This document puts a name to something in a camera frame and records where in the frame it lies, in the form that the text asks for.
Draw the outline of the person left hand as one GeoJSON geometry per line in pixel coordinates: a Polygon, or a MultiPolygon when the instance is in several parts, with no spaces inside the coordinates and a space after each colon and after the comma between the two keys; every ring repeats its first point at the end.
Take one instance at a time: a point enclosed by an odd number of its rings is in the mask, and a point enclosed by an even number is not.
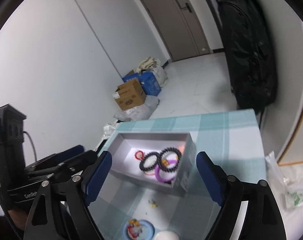
{"type": "Polygon", "coordinates": [[[26,228],[28,214],[25,211],[19,209],[9,210],[8,213],[16,227],[24,231],[26,228]]]}

